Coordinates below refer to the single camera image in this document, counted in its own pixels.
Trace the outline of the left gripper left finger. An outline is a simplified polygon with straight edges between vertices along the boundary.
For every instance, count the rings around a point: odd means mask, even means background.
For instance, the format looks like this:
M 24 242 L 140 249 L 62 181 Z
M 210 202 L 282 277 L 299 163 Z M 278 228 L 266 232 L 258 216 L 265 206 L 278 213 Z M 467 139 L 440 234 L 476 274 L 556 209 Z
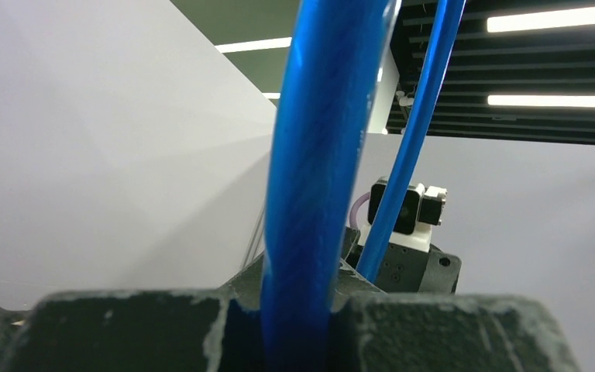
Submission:
M 2 371 L 261 371 L 255 259 L 210 290 L 75 291 L 39 302 Z

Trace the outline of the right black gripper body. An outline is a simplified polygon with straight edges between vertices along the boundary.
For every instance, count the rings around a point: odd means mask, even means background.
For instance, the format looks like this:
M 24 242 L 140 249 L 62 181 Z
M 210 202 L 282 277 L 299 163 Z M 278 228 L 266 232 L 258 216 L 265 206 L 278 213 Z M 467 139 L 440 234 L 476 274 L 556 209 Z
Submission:
M 432 243 L 431 227 L 418 227 L 390 235 L 377 275 L 368 281 L 387 293 L 454 294 L 461 268 L 458 256 Z

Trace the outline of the blue cable lock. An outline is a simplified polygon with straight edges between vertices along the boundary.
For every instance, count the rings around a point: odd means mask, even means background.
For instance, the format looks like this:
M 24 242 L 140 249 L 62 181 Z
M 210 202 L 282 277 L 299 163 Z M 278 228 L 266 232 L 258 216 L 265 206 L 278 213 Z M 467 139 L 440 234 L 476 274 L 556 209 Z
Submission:
M 303 1 L 287 58 L 265 209 L 268 371 L 323 371 L 346 213 L 396 1 Z

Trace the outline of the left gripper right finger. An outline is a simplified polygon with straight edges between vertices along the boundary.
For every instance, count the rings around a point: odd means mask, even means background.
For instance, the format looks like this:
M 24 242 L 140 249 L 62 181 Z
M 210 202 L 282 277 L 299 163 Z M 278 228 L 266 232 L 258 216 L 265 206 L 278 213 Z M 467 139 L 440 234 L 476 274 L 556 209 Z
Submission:
M 579 369 L 555 318 L 518 295 L 385 293 L 339 267 L 330 371 Z

